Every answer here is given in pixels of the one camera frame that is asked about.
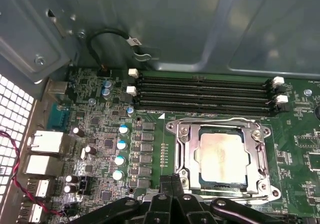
black cable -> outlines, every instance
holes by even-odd
[[[86,46],[87,46],[87,48],[89,50],[89,54],[92,56],[92,58],[94,58],[96,63],[99,65],[99,67],[102,66],[102,63],[101,63],[99,55],[97,54],[97,52],[92,47],[92,40],[95,37],[99,36],[100,34],[104,34],[104,33],[113,33],[113,34],[121,36],[125,40],[130,38],[130,36],[127,33],[123,32],[123,31],[121,31],[119,29],[116,29],[116,28],[104,28],[104,29],[98,30],[98,31],[88,35],[87,38],[86,38],[86,41],[85,41]]]

chip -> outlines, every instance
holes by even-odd
[[[132,162],[133,163],[138,163],[139,162],[139,158],[132,158]]]
[[[111,191],[102,191],[101,192],[101,200],[102,201],[110,201],[112,197]]]
[[[84,168],[85,172],[92,172],[93,166],[92,165],[86,165],[86,167]]]
[[[152,144],[141,144],[141,152],[143,153],[152,153],[153,149]]]
[[[320,154],[309,153],[310,169],[312,171],[320,171]]]
[[[139,167],[139,175],[145,177],[151,176],[151,168]]]
[[[77,119],[83,119],[83,118],[85,118],[85,113],[84,112],[76,112],[75,117]]]
[[[95,144],[95,143],[96,143],[96,139],[95,139],[95,138],[89,138],[89,139],[88,139],[88,142]]]
[[[135,141],[141,141],[141,136],[135,136],[135,137],[134,137],[134,140],[135,140]]]
[[[140,152],[140,147],[134,146],[132,150],[134,152]]]
[[[152,142],[154,140],[154,135],[152,133],[142,133],[143,142]]]
[[[121,88],[122,87],[122,82],[117,82],[115,83],[115,88]]]
[[[99,118],[92,118],[92,119],[91,119],[91,124],[92,124],[92,125],[98,125],[98,124],[99,124],[99,121],[100,121]]]
[[[138,179],[138,188],[149,188],[150,180],[148,179]]]
[[[136,188],[137,187],[137,181],[130,180],[129,181],[129,187]]]
[[[127,111],[120,110],[118,115],[119,115],[119,117],[126,117],[127,116]]]
[[[114,99],[113,99],[113,103],[114,103],[114,104],[119,104],[119,102],[120,102],[120,99],[119,99],[119,98],[114,98]]]
[[[140,163],[142,164],[152,164],[152,156],[150,155],[141,155]]]
[[[104,141],[104,146],[106,148],[112,148],[114,146],[114,141],[113,140],[110,140],[110,139],[106,139]]]
[[[142,126],[136,126],[136,127],[135,127],[135,130],[136,130],[136,131],[141,131],[141,130],[142,130]]]
[[[276,159],[280,163],[286,163],[286,158],[285,157],[277,157]]]
[[[309,198],[309,203],[312,205],[316,204],[316,200],[314,198]]]
[[[142,129],[144,131],[154,131],[155,124],[154,123],[142,123]]]
[[[139,170],[138,169],[131,169],[130,173],[131,173],[131,175],[138,175]]]

surface-mount component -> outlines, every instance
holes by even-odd
[[[140,146],[140,150],[142,153],[152,153],[153,149],[154,148],[150,143],[142,143]]]
[[[141,155],[140,163],[142,164],[152,164],[152,156],[151,155]]]
[[[101,200],[102,201],[110,201],[112,197],[112,192],[111,191],[102,191],[101,192]]]
[[[149,177],[151,176],[151,168],[149,167],[139,167],[139,176]]]
[[[143,142],[153,142],[154,140],[154,134],[153,133],[146,133],[146,132],[142,132],[142,137],[141,140]]]
[[[138,188],[149,188],[150,187],[150,180],[138,179],[137,187]]]
[[[269,128],[245,118],[184,118],[168,122],[166,129],[176,137],[174,171],[184,189],[233,192],[248,204],[280,198],[266,159]]]
[[[142,123],[142,129],[143,131],[154,131],[155,130],[155,124],[150,122],[144,122]]]

screw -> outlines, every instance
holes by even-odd
[[[186,128],[181,128],[181,129],[180,129],[180,132],[181,132],[182,134],[186,134],[187,131],[188,131],[188,130],[187,130]]]
[[[126,206],[132,206],[133,204],[135,204],[135,202],[133,200],[128,200],[125,205]]]
[[[80,32],[76,33],[76,35],[77,35],[79,38],[85,38],[85,37],[86,37],[86,33],[83,32],[83,31],[80,31]]]
[[[252,133],[255,137],[259,137],[261,135],[261,132],[259,130],[254,130]]]
[[[186,200],[186,201],[188,201],[188,200],[191,199],[191,197],[190,197],[189,195],[184,195],[182,198],[183,198],[184,200]]]
[[[222,201],[222,200],[218,200],[217,202],[216,202],[219,206],[225,206],[226,205],[226,202],[225,201]]]
[[[71,15],[71,16],[70,16],[70,19],[73,20],[73,21],[75,21],[75,20],[76,20],[76,15],[75,15],[75,14]]]
[[[95,105],[97,102],[96,102],[96,100],[94,99],[94,98],[90,98],[89,100],[88,100],[88,104],[90,105],[90,106],[92,106],[92,105]]]
[[[165,200],[165,199],[167,199],[167,197],[166,197],[165,195],[160,195],[158,198],[159,198],[160,200]]]
[[[45,58],[41,57],[41,56],[37,56],[34,59],[34,62],[36,63],[36,65],[44,65],[46,63]]]
[[[305,91],[303,91],[303,93],[305,94],[305,96],[309,97],[312,95],[312,90],[311,89],[306,89]]]

motherboard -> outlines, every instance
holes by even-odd
[[[142,71],[141,75],[147,78],[134,81],[120,70],[101,74],[80,68],[70,72],[68,84],[76,99],[69,106],[54,104],[46,126],[46,130],[61,131],[76,140],[63,157],[53,209],[77,203],[77,211],[68,217],[74,220],[123,197],[142,201],[146,195],[159,192],[160,175],[179,173],[185,191],[200,195],[204,201],[228,196],[264,213],[320,216],[320,81],[285,79],[282,88],[287,106],[282,112],[262,106],[269,102],[262,101],[265,96],[260,90],[255,92],[257,83],[268,85],[266,78],[156,71]],[[172,79],[175,89],[170,89],[175,95],[167,96],[161,90],[169,82],[172,85]],[[203,86],[209,85],[207,81],[224,85],[215,102],[228,105],[214,110],[206,103],[207,91],[196,85],[190,89],[190,80],[200,80]],[[142,87],[137,93],[127,89],[133,82]],[[193,95],[196,92],[201,98]],[[184,93],[185,99],[178,93]],[[204,133],[196,137],[202,152],[194,155],[198,164],[195,172],[201,173],[201,178],[194,182],[190,179],[195,175],[191,173],[194,166],[181,169],[177,143],[190,142],[188,134],[195,128]],[[245,153],[242,150],[253,139],[263,145],[250,153],[248,160],[249,146]],[[257,164],[260,167],[256,170],[256,177],[266,183],[253,187],[251,191],[256,193],[248,197],[247,183],[255,172],[249,178],[246,167],[255,155],[267,162]],[[68,176],[70,183],[73,177],[88,180],[89,188],[82,193],[66,190]],[[273,198],[257,197],[258,189],[261,193],[270,190]],[[49,223],[67,221],[52,217]]]

